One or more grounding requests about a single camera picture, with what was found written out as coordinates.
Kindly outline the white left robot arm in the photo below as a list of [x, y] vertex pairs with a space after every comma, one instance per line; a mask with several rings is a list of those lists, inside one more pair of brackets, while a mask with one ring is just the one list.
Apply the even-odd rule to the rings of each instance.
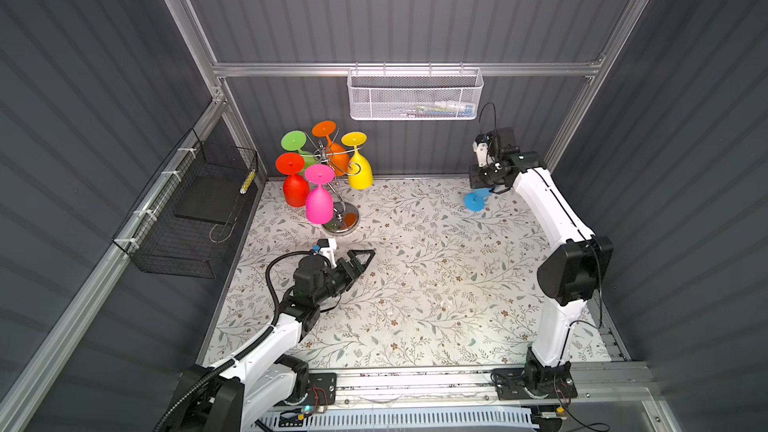
[[155, 431], [245, 431], [273, 406], [301, 403], [309, 386], [306, 362], [287, 352], [312, 330], [323, 303], [349, 291], [373, 261], [373, 249], [335, 259], [335, 243], [321, 240], [266, 267], [273, 317], [259, 334], [212, 366], [182, 374]]

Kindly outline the blue wine glass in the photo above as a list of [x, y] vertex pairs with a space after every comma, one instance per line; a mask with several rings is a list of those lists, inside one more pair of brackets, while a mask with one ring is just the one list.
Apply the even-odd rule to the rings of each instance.
[[464, 205], [471, 212], [480, 212], [485, 208], [486, 199], [491, 195], [489, 188], [473, 189], [464, 197]]

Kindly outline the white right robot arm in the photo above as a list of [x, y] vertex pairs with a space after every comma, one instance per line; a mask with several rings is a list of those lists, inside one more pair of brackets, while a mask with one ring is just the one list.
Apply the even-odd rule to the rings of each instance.
[[577, 392], [570, 374], [574, 327], [587, 301], [601, 289], [613, 244], [595, 235], [577, 216], [535, 153], [514, 149], [495, 156], [487, 144], [480, 143], [473, 145], [473, 151], [477, 163], [469, 169], [470, 186], [520, 195], [550, 246], [549, 256], [537, 270], [537, 282], [547, 300], [518, 382], [533, 398], [574, 398]]

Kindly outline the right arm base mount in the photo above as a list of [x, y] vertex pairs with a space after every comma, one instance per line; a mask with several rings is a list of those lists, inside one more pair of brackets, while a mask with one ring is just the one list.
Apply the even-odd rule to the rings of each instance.
[[575, 399], [578, 390], [571, 375], [570, 362], [558, 367], [527, 364], [524, 368], [497, 368], [490, 374], [500, 400]]

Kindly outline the pink wine glass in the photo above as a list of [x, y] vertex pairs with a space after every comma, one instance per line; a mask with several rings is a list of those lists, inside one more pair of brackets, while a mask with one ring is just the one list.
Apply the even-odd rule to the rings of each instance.
[[334, 217], [334, 200], [330, 192], [325, 188], [335, 177], [331, 167], [324, 164], [315, 164], [305, 171], [305, 179], [315, 185], [306, 199], [305, 211], [309, 222], [324, 225]]

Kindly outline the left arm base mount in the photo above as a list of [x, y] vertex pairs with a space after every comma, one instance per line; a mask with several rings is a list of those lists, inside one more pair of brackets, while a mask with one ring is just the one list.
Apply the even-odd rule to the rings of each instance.
[[311, 371], [307, 362], [282, 355], [277, 364], [288, 367], [296, 374], [293, 388], [279, 406], [329, 406], [336, 401], [338, 375], [332, 372]]

